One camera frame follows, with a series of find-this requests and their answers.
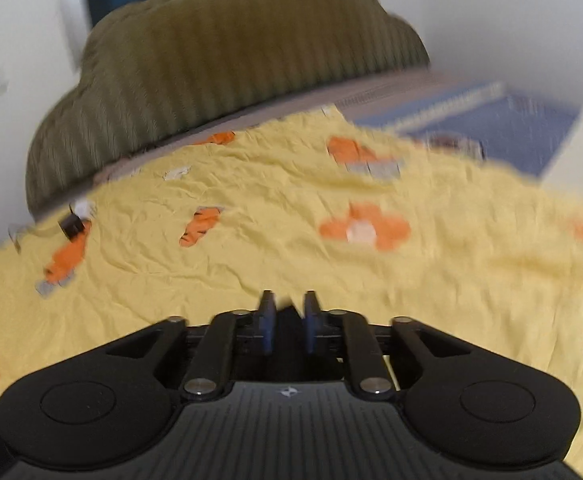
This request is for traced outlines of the black power adapter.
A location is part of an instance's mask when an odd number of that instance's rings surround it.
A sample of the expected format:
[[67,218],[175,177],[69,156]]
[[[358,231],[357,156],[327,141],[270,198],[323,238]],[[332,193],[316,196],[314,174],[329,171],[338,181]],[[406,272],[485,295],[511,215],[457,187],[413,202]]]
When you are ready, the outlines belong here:
[[60,219],[59,226],[68,240],[74,240],[85,231],[84,221],[72,211]]

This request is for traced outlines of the yellow carrot print bed sheet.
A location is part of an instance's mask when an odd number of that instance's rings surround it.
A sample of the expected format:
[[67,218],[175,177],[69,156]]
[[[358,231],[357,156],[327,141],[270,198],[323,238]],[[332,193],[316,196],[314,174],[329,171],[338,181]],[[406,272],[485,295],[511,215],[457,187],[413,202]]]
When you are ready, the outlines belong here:
[[561,378],[582,422],[583,200],[316,110],[185,146],[90,193],[67,284],[55,219],[0,246],[0,394],[18,378],[180,315],[261,292],[373,323],[421,321]]

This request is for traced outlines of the blue patterned mattress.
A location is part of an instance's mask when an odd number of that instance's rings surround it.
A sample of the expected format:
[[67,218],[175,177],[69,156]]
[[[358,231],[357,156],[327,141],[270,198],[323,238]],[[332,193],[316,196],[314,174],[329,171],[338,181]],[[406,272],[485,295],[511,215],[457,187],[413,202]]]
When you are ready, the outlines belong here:
[[354,120],[428,146],[496,160],[538,177],[571,135],[579,108],[546,101],[503,82],[463,84]]

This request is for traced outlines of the olive green padded headboard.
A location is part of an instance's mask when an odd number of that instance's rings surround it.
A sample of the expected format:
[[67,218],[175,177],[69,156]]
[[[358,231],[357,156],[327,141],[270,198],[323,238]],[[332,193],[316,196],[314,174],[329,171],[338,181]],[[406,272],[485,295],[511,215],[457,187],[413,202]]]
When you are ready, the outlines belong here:
[[26,206],[41,214],[119,159],[246,108],[428,63],[378,0],[126,4],[92,29],[78,83],[34,134]]

